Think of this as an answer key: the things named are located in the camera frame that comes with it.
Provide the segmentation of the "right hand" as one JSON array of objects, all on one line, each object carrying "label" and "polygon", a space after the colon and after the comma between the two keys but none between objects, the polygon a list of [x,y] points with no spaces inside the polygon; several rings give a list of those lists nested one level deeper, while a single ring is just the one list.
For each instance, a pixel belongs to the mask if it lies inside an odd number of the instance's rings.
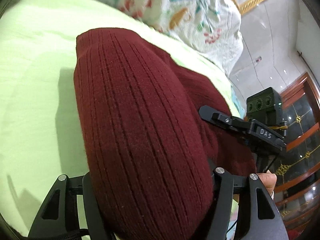
[{"label": "right hand", "polygon": [[274,188],[276,187],[277,176],[267,170],[266,173],[258,173],[258,177],[263,183],[264,187],[267,189],[269,195],[274,199]]}]

